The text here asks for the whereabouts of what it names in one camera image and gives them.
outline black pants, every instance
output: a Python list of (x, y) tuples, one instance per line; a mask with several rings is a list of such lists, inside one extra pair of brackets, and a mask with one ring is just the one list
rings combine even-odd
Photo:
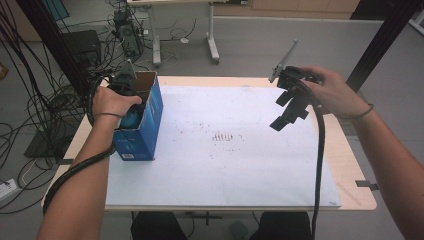
[[(306, 212), (266, 212), (250, 240), (311, 240)], [(134, 240), (187, 240), (172, 212), (140, 212), (131, 226)]]

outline blue box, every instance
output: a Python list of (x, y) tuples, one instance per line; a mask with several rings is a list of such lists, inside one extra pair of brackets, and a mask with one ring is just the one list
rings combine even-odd
[(152, 161), (156, 149), (163, 101), (156, 72), (136, 72), (135, 90), (146, 107), (137, 129), (117, 129), (113, 142), (124, 161)]

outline floor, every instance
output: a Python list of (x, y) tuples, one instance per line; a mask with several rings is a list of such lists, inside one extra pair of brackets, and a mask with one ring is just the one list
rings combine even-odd
[[(219, 65), (210, 60), (205, 40), (207, 22), (198, 21), (192, 35), (188, 37), (189, 43), (183, 44), (179, 41), (162, 43), (163, 55), (169, 57), (165, 57), (168, 60), (155, 70), (159, 78), (165, 75), (268, 77), (272, 68), (290, 48), (292, 40), (297, 38), (301, 40), (301, 45), (290, 59), (290, 65), (320, 65), (336, 70), (347, 78), (380, 26), (379, 21), (218, 17), (215, 19), (215, 39), (221, 58)], [(185, 27), (190, 29), (191, 22), (189, 21)], [(30, 43), (30, 46), (45, 61), (41, 45)], [(420, 104), (424, 101), (421, 92), (424, 87), (421, 73), (423, 52), (423, 36), (410, 26), (406, 26), (372, 72), (361, 92), (375, 105), (375, 109), (402, 142), (424, 163), (422, 148), (424, 111)], [(3, 47), (0, 47), (0, 56), (2, 64), (11, 69), (8, 76), (0, 81), (0, 122), (16, 128), (28, 118), (26, 108), (29, 97)], [(140, 64), (153, 69), (151, 63), (145, 62), (146, 59), (140, 59)], [(36, 65), (33, 59), (30, 61), (33, 66)], [(19, 62), (17, 67), (23, 70)], [(52, 69), (59, 77), (60, 70), (54, 63)], [(40, 69), (35, 71), (37, 76), (42, 76)], [(46, 79), (39, 77), (37, 81), (44, 94), (51, 93)], [(20, 176), (21, 183), (23, 180), (28, 183), (43, 172), (31, 166), (33, 161), (23, 155), (36, 131), (37, 128), (34, 126), (27, 126), (19, 132), (6, 164), (0, 169), (2, 180), (12, 178), (17, 180), (17, 176)], [(6, 132), (7, 128), (0, 125), (0, 134)], [(348, 140), (366, 178), (374, 182), (373, 173), (357, 138), (348, 136)], [(43, 164), (43, 160), (37, 162), (37, 165)], [(36, 178), (31, 186), (47, 182), (53, 174), (54, 170), (47, 171)], [(47, 185), (42, 185), (34, 190), (24, 190), (7, 207), (4, 205), (16, 194), (0, 201), (0, 239), (35, 238), (42, 219), (39, 203), (18, 213), (4, 213), (33, 204), (43, 197), (46, 188)], [(376, 191), (374, 196), (378, 204), (374, 211), (320, 212), (317, 239), (402, 239), (380, 193)], [(196, 219), (193, 226), (191, 217), (186, 213), (177, 213), (177, 217), (185, 233), (189, 234), (194, 228), (190, 239), (230, 240), (234, 239), (229, 230), (230, 226), (238, 221), (247, 228), (245, 239), (248, 239), (257, 228), (255, 217), (259, 219), (261, 213), (211, 214), (222, 216), (223, 219), (211, 219), (208, 226), (204, 219)], [(130, 239), (130, 226), (131, 213), (106, 212), (101, 239)]]

